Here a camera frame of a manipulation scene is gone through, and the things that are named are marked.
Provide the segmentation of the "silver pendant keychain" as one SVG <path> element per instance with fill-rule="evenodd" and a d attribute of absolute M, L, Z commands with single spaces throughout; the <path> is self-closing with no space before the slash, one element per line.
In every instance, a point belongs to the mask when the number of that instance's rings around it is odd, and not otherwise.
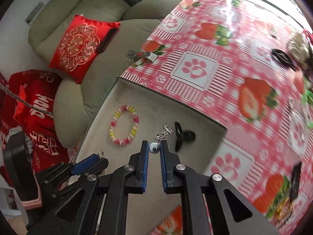
<path fill-rule="evenodd" d="M 163 125 L 162 131 L 157 134 L 156 138 L 152 143 L 149 145 L 149 151 L 152 154 L 157 154 L 160 151 L 160 143 L 162 140 L 165 139 L 166 136 L 172 133 L 172 127 L 168 125 Z"/>

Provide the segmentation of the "black claw hair clip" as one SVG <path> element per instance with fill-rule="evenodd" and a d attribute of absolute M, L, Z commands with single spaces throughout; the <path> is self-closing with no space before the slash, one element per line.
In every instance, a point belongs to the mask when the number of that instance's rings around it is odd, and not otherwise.
<path fill-rule="evenodd" d="M 195 141 L 196 134 L 191 130 L 183 130 L 177 121 L 174 122 L 174 126 L 176 131 L 175 152 L 179 152 L 183 143 Z"/>

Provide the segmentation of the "black scalloped snap clip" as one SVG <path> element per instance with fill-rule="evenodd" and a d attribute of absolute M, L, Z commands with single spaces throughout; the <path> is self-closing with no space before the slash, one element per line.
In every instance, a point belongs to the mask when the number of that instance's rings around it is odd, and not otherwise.
<path fill-rule="evenodd" d="M 291 183 L 290 183 L 290 202 L 293 202 L 299 194 L 300 178 L 301 178 L 301 166 L 302 162 L 298 162 L 292 169 Z"/>

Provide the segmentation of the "green plastic bangle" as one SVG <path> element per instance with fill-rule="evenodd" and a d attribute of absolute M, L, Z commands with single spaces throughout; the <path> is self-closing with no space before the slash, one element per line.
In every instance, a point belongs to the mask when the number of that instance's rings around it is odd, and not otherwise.
<path fill-rule="evenodd" d="M 312 92 L 305 90 L 302 95 L 302 109 L 304 113 L 305 123 L 309 128 L 312 128 L 312 116 L 310 107 L 312 106 Z"/>

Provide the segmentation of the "white shallow tray box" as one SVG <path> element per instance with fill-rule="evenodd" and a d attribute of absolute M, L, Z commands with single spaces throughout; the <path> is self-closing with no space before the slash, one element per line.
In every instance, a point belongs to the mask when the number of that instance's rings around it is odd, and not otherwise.
<path fill-rule="evenodd" d="M 118 146 L 109 137 L 109 124 L 123 105 L 132 106 L 137 111 L 139 127 L 132 143 Z M 143 140 L 154 141 L 163 125 L 173 127 L 176 121 L 183 130 L 196 134 L 195 141 L 183 143 L 178 152 L 181 163 L 198 173 L 204 172 L 218 150 L 226 128 L 158 93 L 118 80 L 87 132 L 77 160 L 103 152 L 109 160 L 106 173 L 112 173 L 128 163 L 130 156 L 140 150 Z M 159 154 L 150 154 L 146 193 L 131 194 L 128 198 L 126 234 L 149 233 L 179 204 L 179 195 L 167 195 L 163 191 Z"/>

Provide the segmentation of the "silver table cloth clip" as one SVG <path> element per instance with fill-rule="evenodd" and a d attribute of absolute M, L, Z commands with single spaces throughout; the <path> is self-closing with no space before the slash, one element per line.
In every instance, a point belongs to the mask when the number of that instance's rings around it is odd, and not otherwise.
<path fill-rule="evenodd" d="M 130 61 L 136 62 L 140 59 L 143 59 L 145 61 L 151 61 L 154 62 L 157 58 L 157 55 L 153 52 L 135 52 L 133 50 L 130 50 L 126 53 L 126 56 L 130 59 Z"/>

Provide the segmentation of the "red embroidered cushion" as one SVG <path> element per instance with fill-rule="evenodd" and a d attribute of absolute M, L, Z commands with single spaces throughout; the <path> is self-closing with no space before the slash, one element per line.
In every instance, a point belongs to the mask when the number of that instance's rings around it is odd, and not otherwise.
<path fill-rule="evenodd" d="M 112 28 L 120 28 L 120 22 L 101 22 L 76 15 L 62 36 L 49 67 L 67 73 L 80 84 L 95 58 L 96 48 Z"/>

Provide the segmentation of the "strawberry checkered tablecloth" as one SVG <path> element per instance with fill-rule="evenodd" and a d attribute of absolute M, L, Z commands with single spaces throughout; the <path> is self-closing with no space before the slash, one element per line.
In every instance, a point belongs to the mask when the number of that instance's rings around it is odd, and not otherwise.
<path fill-rule="evenodd" d="M 291 234 L 312 203 L 312 129 L 294 72 L 271 56 L 292 32 L 250 2 L 183 0 L 143 45 L 156 60 L 122 74 L 226 127 L 206 172 L 225 176 L 281 234 Z M 299 194 L 290 202 L 300 161 Z"/>

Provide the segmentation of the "black smartphone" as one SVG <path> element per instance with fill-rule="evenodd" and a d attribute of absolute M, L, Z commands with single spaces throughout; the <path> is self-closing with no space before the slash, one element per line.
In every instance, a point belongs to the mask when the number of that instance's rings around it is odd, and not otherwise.
<path fill-rule="evenodd" d="M 109 45 L 110 41 L 113 39 L 115 34 L 118 32 L 118 28 L 112 28 L 108 31 L 108 33 L 104 36 L 98 47 L 96 48 L 95 52 L 102 53 L 105 51 L 106 47 Z"/>

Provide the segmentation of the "white polka dot scrunchie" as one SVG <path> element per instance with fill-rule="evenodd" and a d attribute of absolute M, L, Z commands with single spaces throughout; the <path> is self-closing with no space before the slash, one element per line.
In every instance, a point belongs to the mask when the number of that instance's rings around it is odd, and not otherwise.
<path fill-rule="evenodd" d="M 295 32 L 287 44 L 289 54 L 299 63 L 304 63 L 310 58 L 310 45 L 307 39 Z"/>

